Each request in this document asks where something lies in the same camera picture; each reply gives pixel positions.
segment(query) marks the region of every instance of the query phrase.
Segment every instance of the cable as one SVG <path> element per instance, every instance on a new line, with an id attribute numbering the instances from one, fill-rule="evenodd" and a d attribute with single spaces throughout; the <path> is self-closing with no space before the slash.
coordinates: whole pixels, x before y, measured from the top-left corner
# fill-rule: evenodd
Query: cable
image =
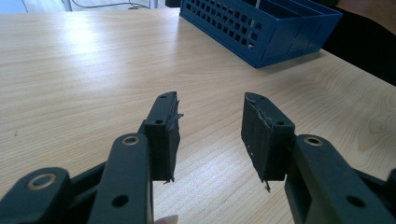
<path id="1" fill-rule="evenodd" d="M 131 0 L 128 0 L 129 2 L 127 3 L 115 3 L 115 4 L 109 4 L 109 5 L 99 5 L 99 6 L 82 6 L 78 3 L 75 2 L 75 0 L 72 0 L 72 2 L 78 6 L 78 7 L 85 7 L 85 8 L 94 8 L 94 7 L 114 7 L 114 6 L 120 6 L 120 5 L 131 5 L 132 9 L 139 9 L 139 8 L 150 8 L 150 5 L 148 5 L 148 7 L 141 5 L 141 4 L 137 4 L 137 3 L 132 3 Z"/>
<path id="2" fill-rule="evenodd" d="M 29 13 L 29 10 L 27 10 L 27 7 L 26 7 L 26 4 L 24 3 L 24 0 L 22 0 L 22 2 L 23 2 L 23 6 L 25 7 L 26 12 Z"/>

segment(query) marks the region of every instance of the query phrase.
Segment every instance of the blue plastic crate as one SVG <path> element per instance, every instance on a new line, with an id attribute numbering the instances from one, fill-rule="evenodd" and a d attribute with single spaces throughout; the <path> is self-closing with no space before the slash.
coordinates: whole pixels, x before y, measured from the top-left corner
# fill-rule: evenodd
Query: blue plastic crate
<path id="1" fill-rule="evenodd" d="M 259 0 L 256 5 L 183 0 L 180 16 L 256 68 L 320 50 L 342 17 L 308 0 Z"/>

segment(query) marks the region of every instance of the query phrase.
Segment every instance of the wood grain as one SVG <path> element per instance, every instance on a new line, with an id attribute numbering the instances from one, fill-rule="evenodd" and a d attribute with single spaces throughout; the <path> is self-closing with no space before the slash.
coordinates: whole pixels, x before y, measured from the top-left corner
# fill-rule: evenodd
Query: wood grain
<path id="1" fill-rule="evenodd" d="M 268 193 L 240 139 L 246 91 L 269 97 L 297 134 L 331 141 L 386 179 L 396 166 L 396 91 L 326 51 L 254 69 L 178 16 L 0 15 L 0 196 L 35 169 L 71 176 L 105 161 L 155 98 L 177 91 L 176 182 L 154 184 L 155 217 L 180 223 L 292 223 L 284 183 Z"/>

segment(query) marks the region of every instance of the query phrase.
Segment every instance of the black object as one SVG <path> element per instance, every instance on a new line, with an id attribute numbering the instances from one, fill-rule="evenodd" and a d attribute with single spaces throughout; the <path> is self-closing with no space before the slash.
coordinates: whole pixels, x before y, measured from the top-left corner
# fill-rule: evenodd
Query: black object
<path id="1" fill-rule="evenodd" d="M 180 7 L 181 0 L 165 0 L 167 7 Z"/>
<path id="2" fill-rule="evenodd" d="M 382 181 L 352 169 L 327 140 L 293 132 L 294 124 L 267 98 L 246 93 L 247 153 L 262 181 L 287 175 L 296 223 L 395 223 L 396 169 Z"/>
<path id="3" fill-rule="evenodd" d="M 321 3 L 322 5 L 333 7 L 337 5 L 338 0 L 314 0 L 314 2 Z"/>
<path id="4" fill-rule="evenodd" d="M 332 8 L 344 16 L 323 48 L 396 86 L 396 35 L 375 21 Z"/>
<path id="5" fill-rule="evenodd" d="M 21 178 L 0 202 L 0 223 L 152 223 L 152 181 L 174 180 L 177 107 L 175 91 L 159 96 L 138 133 L 81 175 L 51 167 Z"/>

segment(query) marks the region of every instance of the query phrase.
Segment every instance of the screw hole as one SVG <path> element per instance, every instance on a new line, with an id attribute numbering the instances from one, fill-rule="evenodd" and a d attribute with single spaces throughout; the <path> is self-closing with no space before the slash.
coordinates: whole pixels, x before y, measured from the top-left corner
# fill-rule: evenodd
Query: screw hole
<path id="1" fill-rule="evenodd" d="M 359 208 L 363 208 L 366 206 L 366 203 L 362 199 L 355 196 L 347 196 L 346 200 L 352 205 L 357 206 Z"/>
<path id="2" fill-rule="evenodd" d="M 306 142 L 307 144 L 309 144 L 309 145 L 311 145 L 311 146 L 314 146 L 314 147 L 321 147 L 321 146 L 323 146 L 323 142 L 322 142 L 320 139 L 318 139 L 318 138 L 316 138 L 316 137 L 314 137 L 314 136 L 306 137 L 304 140 L 305 140 L 305 142 Z"/>
<path id="3" fill-rule="evenodd" d="M 125 204 L 128 203 L 128 201 L 129 201 L 128 196 L 122 194 L 114 198 L 111 204 L 113 204 L 114 207 L 123 207 Z"/>
<path id="4" fill-rule="evenodd" d="M 128 136 L 128 137 L 125 137 L 124 139 L 122 139 L 122 143 L 125 146 L 132 146 L 132 145 L 137 144 L 138 142 L 139 142 L 139 138 L 136 136 Z"/>
<path id="5" fill-rule="evenodd" d="M 27 184 L 28 189 L 31 190 L 39 190 L 44 189 L 54 183 L 56 180 L 56 174 L 47 173 L 43 175 L 38 175 L 35 178 L 31 179 Z"/>

